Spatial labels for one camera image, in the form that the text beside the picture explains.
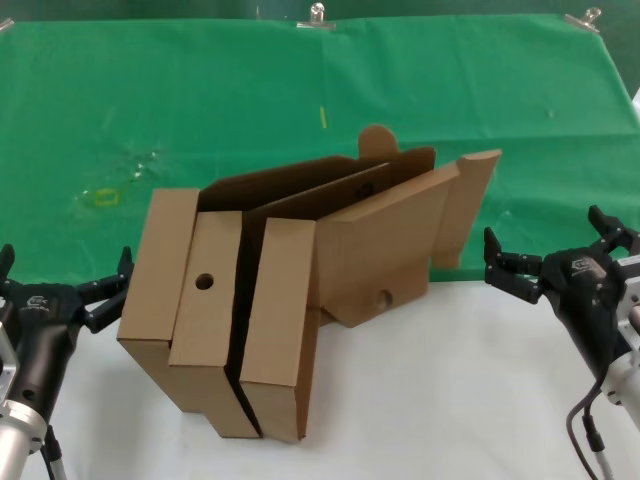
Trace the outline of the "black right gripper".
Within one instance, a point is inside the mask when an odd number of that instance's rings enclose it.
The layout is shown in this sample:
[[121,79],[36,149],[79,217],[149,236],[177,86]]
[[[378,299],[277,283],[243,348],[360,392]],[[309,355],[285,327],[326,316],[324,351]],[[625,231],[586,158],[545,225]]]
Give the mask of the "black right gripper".
[[[594,376],[629,353],[633,341],[620,331],[633,315],[633,257],[639,254],[639,232],[597,205],[588,220],[600,238],[592,248],[559,251],[544,258],[504,252],[490,227],[484,229],[484,280],[528,303],[537,303],[542,285],[556,317],[568,331]],[[624,248],[629,255],[609,254]]]

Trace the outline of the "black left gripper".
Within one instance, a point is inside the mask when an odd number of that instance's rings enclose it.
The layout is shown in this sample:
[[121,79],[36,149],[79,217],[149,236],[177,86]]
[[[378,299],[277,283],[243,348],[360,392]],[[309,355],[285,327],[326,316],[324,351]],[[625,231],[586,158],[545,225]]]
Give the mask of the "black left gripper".
[[[13,246],[5,244],[0,252],[1,296],[15,308],[21,329],[19,370],[8,398],[49,418],[82,324],[98,334],[122,315],[133,273],[132,251],[124,247],[117,272],[80,285],[79,294],[71,285],[7,282],[14,261]],[[96,302],[97,308],[85,312],[84,305]]]

